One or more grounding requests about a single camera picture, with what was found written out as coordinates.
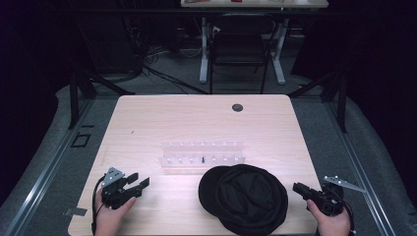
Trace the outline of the black metal frame post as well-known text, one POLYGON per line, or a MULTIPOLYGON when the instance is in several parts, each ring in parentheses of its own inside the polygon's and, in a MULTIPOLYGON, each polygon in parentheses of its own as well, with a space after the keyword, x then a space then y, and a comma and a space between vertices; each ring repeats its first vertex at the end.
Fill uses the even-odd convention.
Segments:
POLYGON ((97 91, 92 85, 93 82, 97 82, 106 88, 115 91, 119 95, 133 95, 132 92, 114 85, 97 73, 84 68, 76 67, 70 79, 71 121, 69 129, 73 129, 80 119, 79 92, 81 92, 87 99, 96 98, 97 91))
POLYGON ((319 86, 324 85, 320 99, 322 102, 332 102, 336 95, 337 109, 336 109, 336 123, 343 133, 346 133, 345 127, 345 114, 346 114, 346 101, 347 101, 347 77, 340 71, 330 72, 327 75, 307 83, 301 86, 295 91, 288 94, 290 98, 298 97, 307 91, 319 86))

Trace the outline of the grey tape strip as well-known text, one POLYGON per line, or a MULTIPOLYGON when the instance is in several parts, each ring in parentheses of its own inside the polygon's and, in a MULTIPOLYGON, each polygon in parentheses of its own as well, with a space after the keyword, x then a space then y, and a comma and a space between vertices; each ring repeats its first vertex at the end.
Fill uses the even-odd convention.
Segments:
POLYGON ((87 213, 87 210, 85 208, 79 208, 79 207, 68 207, 65 211, 64 214, 66 216, 85 216, 87 213))

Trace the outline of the aluminium floor rail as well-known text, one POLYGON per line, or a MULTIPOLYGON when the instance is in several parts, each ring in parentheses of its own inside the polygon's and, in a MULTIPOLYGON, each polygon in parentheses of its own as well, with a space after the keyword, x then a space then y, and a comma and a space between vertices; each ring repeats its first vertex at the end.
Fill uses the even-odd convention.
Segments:
POLYGON ((0 236, 22 236, 25 233, 62 165, 70 142, 75 139, 93 105, 94 100, 83 100, 79 118, 70 128, 70 103, 59 102, 51 126, 29 166, 5 204, 0 207, 0 236))
POLYGON ((368 209, 376 222, 376 225, 383 236, 396 236, 393 227, 387 218, 387 213, 384 210, 379 197, 377 196, 374 187, 360 161, 359 155, 351 143, 348 133, 344 133, 336 119, 336 110, 331 103, 324 104, 325 110, 331 120, 331 123, 336 130, 338 136, 341 138, 344 148, 346 149, 348 161, 350 163, 353 175, 356 182, 363 189, 362 196, 368 206, 368 209))

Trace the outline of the black cloth hat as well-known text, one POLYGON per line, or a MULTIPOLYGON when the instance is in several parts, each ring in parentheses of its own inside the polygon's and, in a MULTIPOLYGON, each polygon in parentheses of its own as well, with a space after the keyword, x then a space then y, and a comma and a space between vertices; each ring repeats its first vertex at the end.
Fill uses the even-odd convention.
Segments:
POLYGON ((202 177, 202 207, 240 236, 269 236, 286 218, 287 191, 268 171, 247 164, 216 166, 202 177))

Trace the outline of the black chair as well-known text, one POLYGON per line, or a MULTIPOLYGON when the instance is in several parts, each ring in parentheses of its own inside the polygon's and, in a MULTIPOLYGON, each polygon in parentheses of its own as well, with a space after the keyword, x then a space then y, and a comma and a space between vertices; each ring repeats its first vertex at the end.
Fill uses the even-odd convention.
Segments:
POLYGON ((278 23, 268 14, 223 14, 212 19, 208 52, 208 87, 213 93, 215 66, 263 68, 264 92, 273 38, 278 23))

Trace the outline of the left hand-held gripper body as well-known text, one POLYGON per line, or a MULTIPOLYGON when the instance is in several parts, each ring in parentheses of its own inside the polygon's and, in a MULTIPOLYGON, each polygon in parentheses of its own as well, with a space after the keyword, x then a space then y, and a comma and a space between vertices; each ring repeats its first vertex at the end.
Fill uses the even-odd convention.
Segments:
POLYGON ((107 207, 117 209, 131 198, 138 198, 142 195, 143 190, 138 189, 138 185, 125 189, 127 177, 124 172, 115 167, 110 167, 101 183, 101 196, 107 207))

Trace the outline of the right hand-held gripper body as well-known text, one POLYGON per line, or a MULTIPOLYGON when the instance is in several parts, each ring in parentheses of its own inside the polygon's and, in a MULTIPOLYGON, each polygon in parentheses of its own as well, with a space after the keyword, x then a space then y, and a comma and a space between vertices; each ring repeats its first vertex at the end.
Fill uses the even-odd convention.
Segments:
POLYGON ((344 190, 352 190, 365 193, 359 186, 349 183, 338 176, 325 176, 324 184, 320 191, 311 189, 308 200, 312 200, 319 211, 326 216, 336 216, 348 209, 348 203, 344 200, 344 190))

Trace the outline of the black metal frame crossbar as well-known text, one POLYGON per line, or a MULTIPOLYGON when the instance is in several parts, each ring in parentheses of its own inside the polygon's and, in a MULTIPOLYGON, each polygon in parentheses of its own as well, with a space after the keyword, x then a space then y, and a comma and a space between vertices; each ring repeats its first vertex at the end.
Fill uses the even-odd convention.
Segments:
POLYGON ((79 15, 96 14, 111 16, 214 16, 219 14, 272 14, 283 17, 344 17, 351 15, 350 12, 315 12, 315 11, 275 11, 264 9, 144 9, 144 10, 101 10, 101 9, 59 9, 60 12, 79 15))

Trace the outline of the person's right hand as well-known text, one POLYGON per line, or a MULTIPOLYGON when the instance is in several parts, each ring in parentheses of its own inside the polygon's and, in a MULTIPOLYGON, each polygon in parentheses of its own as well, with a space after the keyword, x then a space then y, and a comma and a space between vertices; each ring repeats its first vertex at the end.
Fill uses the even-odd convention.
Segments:
POLYGON ((307 200, 309 212, 318 222, 321 236, 349 236, 350 218, 346 209, 336 216, 323 214, 312 200, 307 200))

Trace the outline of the clear acrylic peg rack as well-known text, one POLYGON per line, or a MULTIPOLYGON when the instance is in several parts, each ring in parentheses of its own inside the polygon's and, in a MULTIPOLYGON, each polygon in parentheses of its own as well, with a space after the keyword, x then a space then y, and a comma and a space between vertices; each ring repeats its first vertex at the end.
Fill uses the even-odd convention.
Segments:
POLYGON ((199 173, 246 162, 242 142, 164 142, 161 149, 159 166, 172 173, 199 173))

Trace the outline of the black tape square outline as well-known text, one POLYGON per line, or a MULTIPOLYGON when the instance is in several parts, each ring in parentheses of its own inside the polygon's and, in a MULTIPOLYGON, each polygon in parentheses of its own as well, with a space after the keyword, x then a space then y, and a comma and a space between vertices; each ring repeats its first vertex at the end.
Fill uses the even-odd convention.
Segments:
POLYGON ((90 140, 91 134, 78 133, 72 141, 72 148, 85 148, 90 140))

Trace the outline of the person's left hand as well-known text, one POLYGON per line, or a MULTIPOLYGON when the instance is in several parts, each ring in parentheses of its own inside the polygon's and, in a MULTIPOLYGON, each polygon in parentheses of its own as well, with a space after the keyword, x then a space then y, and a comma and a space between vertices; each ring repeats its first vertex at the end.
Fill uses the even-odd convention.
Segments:
POLYGON ((125 215, 135 205, 136 198, 131 198, 117 209, 107 208, 104 206, 101 196, 101 190, 96 193, 96 224, 94 236, 116 236, 125 215))

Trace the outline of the white desk with white legs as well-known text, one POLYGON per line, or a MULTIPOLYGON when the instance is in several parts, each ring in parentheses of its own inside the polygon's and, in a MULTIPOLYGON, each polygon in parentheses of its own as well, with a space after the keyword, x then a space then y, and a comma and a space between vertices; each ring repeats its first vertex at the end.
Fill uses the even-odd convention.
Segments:
MULTIPOLYGON (((181 6, 185 8, 220 8, 220 9, 249 9, 277 10, 279 13, 287 13, 292 10, 307 9, 313 13, 318 9, 325 9, 328 0, 181 0, 181 6)), ((275 71, 276 81, 279 85, 284 85, 286 80, 283 75, 279 61, 285 36, 288 30, 289 19, 284 19, 278 24, 277 45, 272 52, 272 66, 275 71)))

